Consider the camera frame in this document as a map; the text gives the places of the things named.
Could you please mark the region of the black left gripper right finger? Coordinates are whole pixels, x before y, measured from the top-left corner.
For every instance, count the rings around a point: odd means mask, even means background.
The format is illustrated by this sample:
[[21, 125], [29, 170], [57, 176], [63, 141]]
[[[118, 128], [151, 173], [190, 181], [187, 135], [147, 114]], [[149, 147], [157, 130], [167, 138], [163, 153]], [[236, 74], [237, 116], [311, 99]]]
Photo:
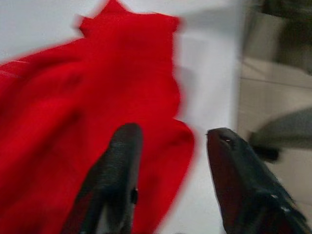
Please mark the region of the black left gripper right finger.
[[208, 130], [207, 154], [226, 233], [312, 232], [290, 194], [234, 131]]

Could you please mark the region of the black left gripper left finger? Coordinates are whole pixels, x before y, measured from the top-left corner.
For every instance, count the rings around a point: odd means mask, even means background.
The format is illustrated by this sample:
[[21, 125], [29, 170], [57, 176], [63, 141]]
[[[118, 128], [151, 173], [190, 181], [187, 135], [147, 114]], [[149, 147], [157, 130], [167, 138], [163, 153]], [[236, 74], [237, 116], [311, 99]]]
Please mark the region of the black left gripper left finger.
[[107, 150], [85, 177], [61, 233], [131, 233], [142, 142], [138, 124], [116, 129]]

